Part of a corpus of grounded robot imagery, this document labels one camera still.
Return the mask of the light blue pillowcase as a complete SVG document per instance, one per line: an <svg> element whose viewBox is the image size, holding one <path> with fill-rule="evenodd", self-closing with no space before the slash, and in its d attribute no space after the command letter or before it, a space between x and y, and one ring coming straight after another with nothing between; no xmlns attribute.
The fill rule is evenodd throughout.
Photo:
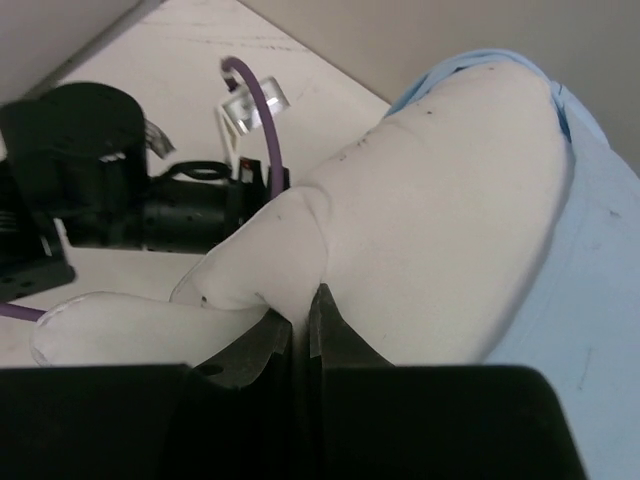
<svg viewBox="0 0 640 480"><path fill-rule="evenodd" d="M592 479L639 475L639 180L564 85L550 83L573 178L534 284L487 365L543 374Z"/></svg>

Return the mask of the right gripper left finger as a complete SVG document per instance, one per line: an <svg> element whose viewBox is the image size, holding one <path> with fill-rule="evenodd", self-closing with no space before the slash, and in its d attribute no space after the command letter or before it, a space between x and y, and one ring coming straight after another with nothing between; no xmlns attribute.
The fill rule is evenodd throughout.
<svg viewBox="0 0 640 480"><path fill-rule="evenodd" d="M204 363L5 369L5 479L286 479L291 325Z"/></svg>

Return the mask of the white pillow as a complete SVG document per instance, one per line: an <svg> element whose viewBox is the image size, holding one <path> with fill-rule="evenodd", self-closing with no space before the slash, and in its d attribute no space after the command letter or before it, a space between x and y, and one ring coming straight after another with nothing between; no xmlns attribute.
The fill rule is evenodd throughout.
<svg viewBox="0 0 640 480"><path fill-rule="evenodd" d="M399 365L480 361L536 274L566 190L547 81L469 67L322 162L204 257L168 302L93 293L35 327L42 366L189 363L268 309L303 351L317 288Z"/></svg>

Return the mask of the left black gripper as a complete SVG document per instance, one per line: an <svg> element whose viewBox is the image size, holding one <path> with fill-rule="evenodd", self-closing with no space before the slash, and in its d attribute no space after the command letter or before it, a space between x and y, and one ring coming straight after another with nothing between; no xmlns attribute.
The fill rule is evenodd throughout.
<svg viewBox="0 0 640 480"><path fill-rule="evenodd" d="M183 161L137 101L79 82L1 109L1 296L73 282L66 246L204 254L290 185L281 164Z"/></svg>

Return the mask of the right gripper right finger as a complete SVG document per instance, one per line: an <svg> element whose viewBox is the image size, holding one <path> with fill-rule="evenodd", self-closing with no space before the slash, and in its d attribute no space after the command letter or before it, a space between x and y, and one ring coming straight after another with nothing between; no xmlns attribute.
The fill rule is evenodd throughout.
<svg viewBox="0 0 640 480"><path fill-rule="evenodd" d="M583 479L555 391L522 366L395 366L321 285L309 312L312 437L324 479Z"/></svg>

